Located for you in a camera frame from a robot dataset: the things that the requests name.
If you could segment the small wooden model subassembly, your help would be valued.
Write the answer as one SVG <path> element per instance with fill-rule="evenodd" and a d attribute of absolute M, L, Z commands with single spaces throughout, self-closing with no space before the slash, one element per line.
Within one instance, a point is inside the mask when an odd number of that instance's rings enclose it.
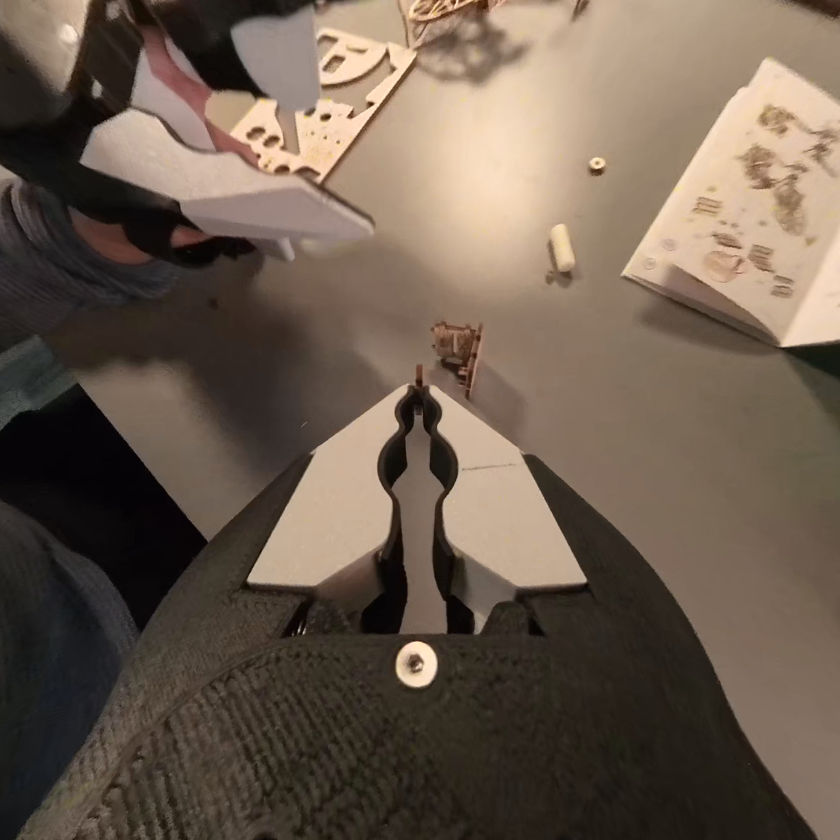
<path fill-rule="evenodd" d="M 465 399 L 471 400 L 484 344 L 484 323 L 479 322 L 474 327 L 439 320 L 430 331 L 433 335 L 432 347 L 441 365 L 455 371 Z"/>

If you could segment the wooden sheet with round holes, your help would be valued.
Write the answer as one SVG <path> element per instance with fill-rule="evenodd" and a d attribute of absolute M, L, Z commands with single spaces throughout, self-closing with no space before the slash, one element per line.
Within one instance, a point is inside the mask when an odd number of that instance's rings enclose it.
<path fill-rule="evenodd" d="M 254 152 L 263 172 L 305 175 L 321 184 L 402 83 L 416 57 L 412 51 L 402 58 L 389 56 L 391 72 L 365 95 L 363 111 L 356 112 L 349 104 L 325 98 L 315 108 L 297 112 L 296 153 L 287 148 L 277 119 L 277 105 L 272 100 L 257 100 L 230 134 Z"/>

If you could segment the person's trouser leg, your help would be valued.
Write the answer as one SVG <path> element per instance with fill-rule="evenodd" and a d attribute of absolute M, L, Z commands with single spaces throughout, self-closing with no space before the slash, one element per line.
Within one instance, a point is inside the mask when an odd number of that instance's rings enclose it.
<path fill-rule="evenodd" d="M 16 837 L 86 741 L 137 636 L 95 563 L 2 503 L 2 838 Z"/>

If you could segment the person's left hand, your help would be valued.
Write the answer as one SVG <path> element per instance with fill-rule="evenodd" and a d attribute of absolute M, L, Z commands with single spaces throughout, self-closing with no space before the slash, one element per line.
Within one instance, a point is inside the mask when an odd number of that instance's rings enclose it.
<path fill-rule="evenodd" d="M 153 257 L 134 246 L 119 224 L 105 224 L 68 209 L 71 226 L 77 236 L 102 258 L 122 266 L 144 266 Z"/>

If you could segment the teal cloth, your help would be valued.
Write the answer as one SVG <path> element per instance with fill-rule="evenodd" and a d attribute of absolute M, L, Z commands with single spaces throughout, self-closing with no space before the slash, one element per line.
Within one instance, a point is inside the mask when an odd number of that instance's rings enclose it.
<path fill-rule="evenodd" d="M 77 384 L 49 347 L 32 337 L 1 353 L 1 428 L 37 411 Z"/>

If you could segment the partly built wooden model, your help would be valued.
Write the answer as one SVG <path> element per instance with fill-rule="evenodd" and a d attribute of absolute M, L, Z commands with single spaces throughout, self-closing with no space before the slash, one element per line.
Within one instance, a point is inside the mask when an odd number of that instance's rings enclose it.
<path fill-rule="evenodd" d="M 413 1 L 407 8 L 406 20 L 415 26 L 438 24 L 448 18 L 470 14 L 487 14 L 507 1 Z"/>

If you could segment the open instruction booklet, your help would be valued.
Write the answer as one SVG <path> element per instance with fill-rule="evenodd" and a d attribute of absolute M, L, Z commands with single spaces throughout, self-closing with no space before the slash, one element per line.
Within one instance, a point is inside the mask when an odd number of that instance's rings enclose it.
<path fill-rule="evenodd" d="M 838 229 L 838 100 L 769 57 L 623 277 L 780 349 L 837 344 Z"/>

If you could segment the person's left forearm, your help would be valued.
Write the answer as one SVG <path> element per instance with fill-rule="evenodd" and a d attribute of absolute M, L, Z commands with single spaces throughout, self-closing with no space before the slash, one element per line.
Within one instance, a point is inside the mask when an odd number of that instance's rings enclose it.
<path fill-rule="evenodd" d="M 161 260 L 126 266 L 100 255 L 52 193 L 18 179 L 2 183 L 2 352 L 81 312 L 162 298 L 180 274 Z"/>

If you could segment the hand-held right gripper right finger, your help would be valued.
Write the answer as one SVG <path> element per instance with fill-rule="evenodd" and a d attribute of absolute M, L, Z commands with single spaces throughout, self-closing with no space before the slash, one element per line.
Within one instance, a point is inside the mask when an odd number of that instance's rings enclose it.
<path fill-rule="evenodd" d="M 494 607 L 576 592 L 586 577 L 518 446 L 435 385 L 423 395 L 429 466 L 444 492 L 436 581 L 456 623 L 479 634 Z"/>

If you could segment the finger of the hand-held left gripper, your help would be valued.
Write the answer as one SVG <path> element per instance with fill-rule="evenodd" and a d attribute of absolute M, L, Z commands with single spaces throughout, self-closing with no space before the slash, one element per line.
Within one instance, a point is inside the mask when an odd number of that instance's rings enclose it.
<path fill-rule="evenodd" d="M 284 110 L 310 110 L 319 99 L 314 10 L 250 17 L 232 27 L 234 50 L 248 78 Z"/>
<path fill-rule="evenodd" d="M 97 210 L 113 215 L 136 250 L 157 259 L 175 256 L 179 228 L 211 239 L 315 238 L 331 243 L 368 238 L 367 213 L 297 174 L 270 175 L 240 154 L 241 143 L 207 119 L 206 108 L 177 109 L 177 122 L 201 126 L 205 147 L 193 147 L 161 115 L 126 108 L 110 117 L 81 107 L 89 131 L 80 164 L 98 175 Z"/>

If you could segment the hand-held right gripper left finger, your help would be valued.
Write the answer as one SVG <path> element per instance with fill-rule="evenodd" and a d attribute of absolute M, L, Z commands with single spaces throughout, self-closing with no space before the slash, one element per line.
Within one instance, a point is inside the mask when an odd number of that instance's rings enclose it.
<path fill-rule="evenodd" d="M 365 633 L 400 630 L 407 582 L 393 487 L 407 468 L 420 396 L 418 385 L 403 385 L 312 450 L 250 588 L 332 602 Z"/>

